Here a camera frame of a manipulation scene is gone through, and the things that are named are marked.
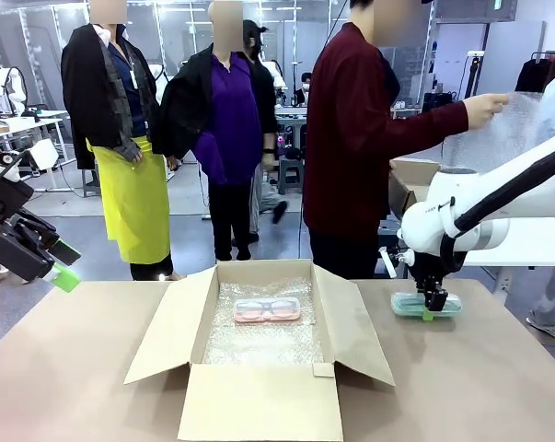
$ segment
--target hand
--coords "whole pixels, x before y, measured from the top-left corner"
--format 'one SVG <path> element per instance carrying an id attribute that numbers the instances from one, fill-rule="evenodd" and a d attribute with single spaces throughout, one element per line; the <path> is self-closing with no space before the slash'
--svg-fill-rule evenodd
<path id="1" fill-rule="evenodd" d="M 481 129 L 496 113 L 501 113 L 508 104 L 508 96 L 486 94 L 463 100 L 468 110 L 469 129 Z"/>
<path id="2" fill-rule="evenodd" d="M 262 154 L 262 168 L 265 170 L 272 170 L 275 166 L 274 154 Z"/>
<path id="3" fill-rule="evenodd" d="M 179 170 L 179 161 L 174 157 L 167 158 L 167 167 L 171 172 Z"/>
<path id="4" fill-rule="evenodd" d="M 134 164 L 140 164 L 145 158 L 142 156 L 142 152 L 138 152 L 136 156 L 133 158 L 132 162 Z"/>

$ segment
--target bubble wrap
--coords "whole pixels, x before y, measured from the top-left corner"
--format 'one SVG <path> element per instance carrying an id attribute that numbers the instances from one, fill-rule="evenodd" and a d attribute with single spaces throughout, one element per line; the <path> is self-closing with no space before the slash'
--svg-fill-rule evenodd
<path id="1" fill-rule="evenodd" d="M 445 140 L 445 166 L 487 173 L 536 146 L 541 94 L 514 93 L 509 98 L 504 112 L 483 129 Z"/>
<path id="2" fill-rule="evenodd" d="M 238 324 L 234 321 L 234 303 L 238 299 L 266 297 L 299 299 L 299 320 L 254 324 Z M 312 299 L 312 284 L 302 278 L 264 287 L 220 284 L 212 330 L 202 362 L 261 366 L 324 362 Z"/>

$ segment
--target maroon sweater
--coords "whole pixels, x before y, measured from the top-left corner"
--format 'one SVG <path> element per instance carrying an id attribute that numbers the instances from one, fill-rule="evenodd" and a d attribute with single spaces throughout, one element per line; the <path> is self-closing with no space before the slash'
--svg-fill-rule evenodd
<path id="1" fill-rule="evenodd" d="M 387 214 L 389 160 L 468 129 L 462 102 L 392 120 L 382 58 L 354 24 L 346 23 L 314 67 L 304 219 L 323 235 L 375 238 Z"/>

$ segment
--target black pants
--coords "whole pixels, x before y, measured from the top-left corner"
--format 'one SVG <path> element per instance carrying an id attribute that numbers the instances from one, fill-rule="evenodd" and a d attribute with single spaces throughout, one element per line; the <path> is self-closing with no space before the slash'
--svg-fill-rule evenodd
<path id="1" fill-rule="evenodd" d="M 173 274 L 173 261 L 169 254 L 163 261 L 155 264 L 130 264 L 130 272 L 134 281 L 158 281 L 161 274 Z"/>
<path id="2" fill-rule="evenodd" d="M 232 259 L 232 227 L 238 248 L 237 258 L 240 261 L 249 260 L 250 184 L 219 186 L 210 183 L 209 198 L 215 258 L 218 261 Z"/>
<path id="3" fill-rule="evenodd" d="M 377 238 L 352 241 L 322 235 L 310 229 L 310 246 L 314 264 L 344 279 L 373 279 L 376 274 Z"/>

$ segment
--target glass partition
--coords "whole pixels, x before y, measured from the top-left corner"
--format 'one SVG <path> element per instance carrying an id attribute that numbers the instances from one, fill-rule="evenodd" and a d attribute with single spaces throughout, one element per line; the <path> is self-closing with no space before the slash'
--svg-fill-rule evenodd
<path id="1" fill-rule="evenodd" d="M 172 77 L 179 72 L 181 62 L 195 54 L 190 4 L 158 5 L 157 12 L 165 49 L 165 67 L 167 75 Z"/>
<path id="2" fill-rule="evenodd" d="M 76 28 L 89 22 L 87 7 L 83 4 L 55 6 L 54 17 L 60 31 L 61 47 L 66 46 Z"/>
<path id="3" fill-rule="evenodd" d="M 128 40 L 144 55 L 149 64 L 163 64 L 162 47 L 158 38 L 155 6 L 128 4 Z"/>
<path id="4" fill-rule="evenodd" d="M 129 3 L 129 40 L 140 48 L 149 63 L 164 65 L 172 77 L 182 62 L 212 43 L 209 5 L 209 0 Z M 59 48 L 68 42 L 74 29 L 88 22 L 87 6 L 72 2 L 42 8 L 22 7 L 8 13 L 2 7 L 0 11 L 0 64 L 18 65 L 31 89 L 30 100 L 39 100 L 39 88 L 45 87 L 47 104 L 61 106 L 58 87 L 54 85 L 60 83 L 56 81 L 60 70 Z M 31 48 L 23 39 L 20 13 L 29 23 Z M 430 6 L 421 8 L 402 31 L 397 47 L 381 48 L 399 78 L 399 99 L 407 104 L 416 103 L 420 84 L 427 86 L 429 82 L 421 81 L 429 13 Z M 302 74 L 313 71 L 327 37 L 336 35 L 348 16 L 349 3 L 344 0 L 244 0 L 244 18 L 268 29 L 262 36 L 263 57 L 281 67 L 288 102 L 295 89 L 301 87 Z M 41 48 L 36 76 L 28 57 L 28 51 L 34 48 Z"/>
<path id="5" fill-rule="evenodd" d="M 60 74 L 62 50 L 51 7 L 29 8 L 24 12 L 29 32 L 29 45 L 36 60 L 35 73 L 42 91 L 42 103 L 49 109 L 64 109 L 63 84 Z"/>

